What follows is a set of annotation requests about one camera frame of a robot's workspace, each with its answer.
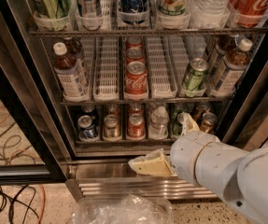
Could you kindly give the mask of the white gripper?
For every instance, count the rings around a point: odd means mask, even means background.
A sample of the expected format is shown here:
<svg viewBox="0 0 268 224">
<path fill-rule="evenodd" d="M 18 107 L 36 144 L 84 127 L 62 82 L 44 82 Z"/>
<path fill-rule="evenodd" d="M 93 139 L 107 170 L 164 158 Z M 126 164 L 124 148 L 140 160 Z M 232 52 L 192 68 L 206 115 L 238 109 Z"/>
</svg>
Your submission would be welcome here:
<svg viewBox="0 0 268 224">
<path fill-rule="evenodd" d="M 189 113 L 183 114 L 181 134 L 183 136 L 171 146 L 170 159 L 160 148 L 129 160 L 130 168 L 140 175 L 170 177 L 176 174 L 179 178 L 198 185 L 196 162 L 203 149 L 211 143 L 217 143 L 219 139 L 213 134 L 199 131 L 197 122 Z"/>
</svg>

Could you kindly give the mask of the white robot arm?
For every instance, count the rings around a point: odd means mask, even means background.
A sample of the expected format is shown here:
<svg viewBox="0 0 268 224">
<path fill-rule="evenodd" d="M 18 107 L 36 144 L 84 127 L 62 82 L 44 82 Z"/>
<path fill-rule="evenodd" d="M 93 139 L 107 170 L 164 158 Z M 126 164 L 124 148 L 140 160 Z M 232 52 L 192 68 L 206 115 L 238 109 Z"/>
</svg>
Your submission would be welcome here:
<svg viewBox="0 0 268 224">
<path fill-rule="evenodd" d="M 141 175 L 172 175 L 216 194 L 254 224 L 268 224 L 268 147 L 244 150 L 193 131 L 171 145 L 129 161 Z"/>
</svg>

